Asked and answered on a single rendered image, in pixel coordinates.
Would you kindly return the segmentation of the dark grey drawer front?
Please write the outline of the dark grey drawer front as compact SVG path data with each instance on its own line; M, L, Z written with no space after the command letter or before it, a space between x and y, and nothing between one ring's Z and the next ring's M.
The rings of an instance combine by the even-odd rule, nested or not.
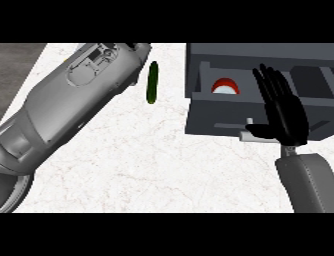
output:
M236 129L216 128L214 124L244 124L247 118L251 118L255 124L267 123L264 101L252 103L210 100L202 96L193 96L193 93L185 126L186 134L238 137ZM334 102L303 104L303 107L310 128L309 140L320 141L334 135Z

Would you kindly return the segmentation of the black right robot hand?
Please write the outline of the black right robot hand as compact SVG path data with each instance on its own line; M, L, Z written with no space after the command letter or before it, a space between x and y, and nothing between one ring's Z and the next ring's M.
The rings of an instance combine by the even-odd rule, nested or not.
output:
M283 146L303 146L309 138L309 121L300 98L292 94L279 70L260 65L252 69L261 98L264 100L266 124L245 126L263 139L276 139Z

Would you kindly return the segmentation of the dark grey drawer box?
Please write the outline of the dark grey drawer box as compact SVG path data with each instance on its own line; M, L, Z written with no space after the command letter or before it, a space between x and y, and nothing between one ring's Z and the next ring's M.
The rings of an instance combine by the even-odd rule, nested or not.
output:
M334 102L334 74L328 67L294 66L279 68L286 78L292 93L304 105ZM239 94L211 93L211 87L220 78L230 78L239 89ZM210 100L261 103L261 95L251 68L216 68L208 62L199 64L199 91L193 96Z

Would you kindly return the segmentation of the red can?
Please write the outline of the red can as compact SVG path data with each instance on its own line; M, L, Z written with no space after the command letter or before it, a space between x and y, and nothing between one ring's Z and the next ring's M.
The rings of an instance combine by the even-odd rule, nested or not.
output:
M211 92L217 94L238 94L239 88L230 78L220 78L211 86Z

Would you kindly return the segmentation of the green cucumber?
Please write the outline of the green cucumber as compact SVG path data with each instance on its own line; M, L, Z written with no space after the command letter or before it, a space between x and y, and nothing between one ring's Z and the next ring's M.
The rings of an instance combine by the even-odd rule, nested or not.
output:
M148 73L148 85L146 85L146 102L154 104L156 101L156 86L158 86L158 63L152 61L149 65Z

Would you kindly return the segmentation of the dark grey cabinet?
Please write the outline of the dark grey cabinet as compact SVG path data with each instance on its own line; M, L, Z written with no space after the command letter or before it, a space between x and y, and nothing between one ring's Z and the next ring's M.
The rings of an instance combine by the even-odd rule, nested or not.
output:
M280 71L295 66L328 67L334 74L334 43L187 43L185 63L185 97L198 84L201 62L216 68L257 68L260 64Z

